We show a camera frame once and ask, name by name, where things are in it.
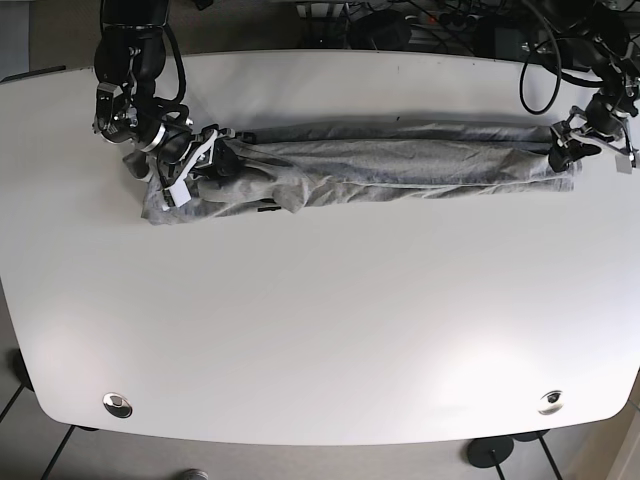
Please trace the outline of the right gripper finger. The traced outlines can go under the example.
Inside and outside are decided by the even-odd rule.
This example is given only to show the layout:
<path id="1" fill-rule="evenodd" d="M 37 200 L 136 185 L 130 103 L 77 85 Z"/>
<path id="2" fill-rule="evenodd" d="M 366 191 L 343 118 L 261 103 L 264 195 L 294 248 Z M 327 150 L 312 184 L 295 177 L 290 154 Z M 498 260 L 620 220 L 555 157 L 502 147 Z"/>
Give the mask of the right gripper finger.
<path id="1" fill-rule="evenodd" d="M 226 144 L 215 144 L 212 161 L 199 168 L 199 173 L 207 178 L 230 179 L 240 173 L 240 158 Z"/>

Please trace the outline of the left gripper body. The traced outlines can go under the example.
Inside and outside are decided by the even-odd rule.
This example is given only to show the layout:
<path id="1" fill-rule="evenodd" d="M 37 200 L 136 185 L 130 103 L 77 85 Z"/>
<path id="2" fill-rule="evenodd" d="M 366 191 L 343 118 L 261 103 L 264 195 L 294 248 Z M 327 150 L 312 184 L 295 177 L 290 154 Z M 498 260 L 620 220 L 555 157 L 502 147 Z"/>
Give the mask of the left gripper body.
<path id="1" fill-rule="evenodd" d="M 635 148 L 631 137 L 629 114 L 609 111 L 588 115 L 584 110 L 573 106 L 569 117 L 554 123 L 550 127 L 552 146 L 567 146 L 571 140 L 598 146 L 600 153 L 609 150 L 616 155 L 633 155 L 639 159 L 639 150 Z"/>

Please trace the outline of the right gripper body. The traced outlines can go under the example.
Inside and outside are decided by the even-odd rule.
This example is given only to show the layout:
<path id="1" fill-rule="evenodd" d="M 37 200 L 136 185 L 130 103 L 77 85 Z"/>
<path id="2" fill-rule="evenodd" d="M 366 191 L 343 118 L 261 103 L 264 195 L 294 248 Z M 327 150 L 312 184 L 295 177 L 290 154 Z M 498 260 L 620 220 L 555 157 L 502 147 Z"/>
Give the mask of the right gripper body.
<path id="1" fill-rule="evenodd" d="M 162 124 L 158 133 L 162 136 L 152 142 L 149 155 L 163 189 L 178 181 L 203 176 L 199 168 L 211 163 L 214 145 L 226 144 L 235 138 L 233 129 L 220 128 L 217 124 L 206 126 L 197 134 L 190 128 L 180 130 Z"/>

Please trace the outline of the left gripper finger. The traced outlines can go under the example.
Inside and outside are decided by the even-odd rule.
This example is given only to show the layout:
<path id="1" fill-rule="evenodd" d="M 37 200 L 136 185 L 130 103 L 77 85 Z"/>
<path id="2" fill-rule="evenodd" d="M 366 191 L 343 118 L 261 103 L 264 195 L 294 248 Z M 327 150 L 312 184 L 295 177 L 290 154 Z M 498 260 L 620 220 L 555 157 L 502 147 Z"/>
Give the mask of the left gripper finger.
<path id="1" fill-rule="evenodd" d="M 567 146 L 554 144 L 549 150 L 548 162 L 553 171 L 566 171 L 572 163 L 599 153 L 598 146 L 571 140 Z"/>

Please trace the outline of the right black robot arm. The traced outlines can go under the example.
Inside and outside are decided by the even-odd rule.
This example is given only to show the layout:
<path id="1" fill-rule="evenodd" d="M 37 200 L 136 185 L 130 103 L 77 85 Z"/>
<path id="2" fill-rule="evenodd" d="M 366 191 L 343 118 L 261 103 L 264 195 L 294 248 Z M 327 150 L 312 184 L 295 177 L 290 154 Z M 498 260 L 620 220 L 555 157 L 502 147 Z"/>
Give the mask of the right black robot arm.
<path id="1" fill-rule="evenodd" d="M 98 80 L 93 129 L 113 144 L 130 142 L 124 158 L 138 180 L 162 188 L 200 177 L 237 176 L 242 161 L 225 143 L 232 132 L 192 128 L 186 71 L 171 29 L 167 1 L 103 1 L 94 55 Z"/>

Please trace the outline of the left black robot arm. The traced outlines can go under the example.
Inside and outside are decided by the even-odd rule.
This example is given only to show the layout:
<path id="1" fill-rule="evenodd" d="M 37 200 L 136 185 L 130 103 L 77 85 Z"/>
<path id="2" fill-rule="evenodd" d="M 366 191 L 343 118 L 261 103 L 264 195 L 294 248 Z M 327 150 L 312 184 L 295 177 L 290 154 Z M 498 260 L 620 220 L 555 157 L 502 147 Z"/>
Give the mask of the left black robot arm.
<path id="1" fill-rule="evenodd" d="M 550 168 L 561 173 L 585 157 L 611 151 L 621 173 L 638 167 L 639 150 L 630 120 L 639 115 L 639 46 L 620 12 L 601 1 L 525 1 L 551 45 L 553 59 L 541 65 L 555 76 L 547 105 L 534 110 L 524 98 L 525 62 L 519 78 L 521 105 L 542 115 L 554 105 L 563 82 L 595 91 L 584 108 L 573 106 L 568 117 L 550 127 Z"/>

